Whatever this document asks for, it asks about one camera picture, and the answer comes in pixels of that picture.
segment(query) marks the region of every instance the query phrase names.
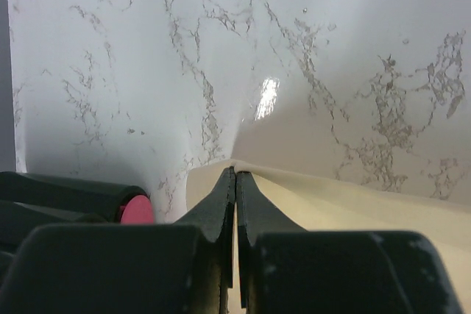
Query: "cream fabric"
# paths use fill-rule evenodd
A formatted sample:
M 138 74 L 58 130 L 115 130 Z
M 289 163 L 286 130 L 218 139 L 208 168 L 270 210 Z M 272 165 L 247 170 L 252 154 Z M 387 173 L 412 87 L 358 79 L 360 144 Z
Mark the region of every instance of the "cream fabric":
M 463 309 L 471 313 L 471 207 L 226 160 L 190 172 L 188 209 L 211 191 L 222 170 L 230 165 L 236 172 L 252 172 L 261 192 L 306 229 L 404 229 L 422 233 L 440 253 Z M 235 274 L 230 312 L 244 313 L 239 305 L 238 268 Z

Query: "red object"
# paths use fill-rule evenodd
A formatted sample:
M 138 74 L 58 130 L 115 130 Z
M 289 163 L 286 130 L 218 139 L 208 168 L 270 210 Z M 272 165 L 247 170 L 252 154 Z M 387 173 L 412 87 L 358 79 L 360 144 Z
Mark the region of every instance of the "red object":
M 154 212 L 150 200 L 144 195 L 137 195 L 121 207 L 121 224 L 153 224 Z

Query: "glossy surface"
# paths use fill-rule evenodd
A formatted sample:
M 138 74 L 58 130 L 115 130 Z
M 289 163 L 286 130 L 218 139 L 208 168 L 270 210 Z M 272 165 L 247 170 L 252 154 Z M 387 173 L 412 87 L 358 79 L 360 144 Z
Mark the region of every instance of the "glossy surface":
M 20 171 L 158 221 L 227 158 L 471 204 L 471 0 L 9 0 Z

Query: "marble vein pattern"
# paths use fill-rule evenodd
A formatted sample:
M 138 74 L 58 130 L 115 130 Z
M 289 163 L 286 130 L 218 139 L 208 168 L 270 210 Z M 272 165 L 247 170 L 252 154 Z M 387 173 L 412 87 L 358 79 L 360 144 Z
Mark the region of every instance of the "marble vein pattern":
M 227 158 L 471 204 L 470 0 L 9 0 L 17 169 L 185 212 Z

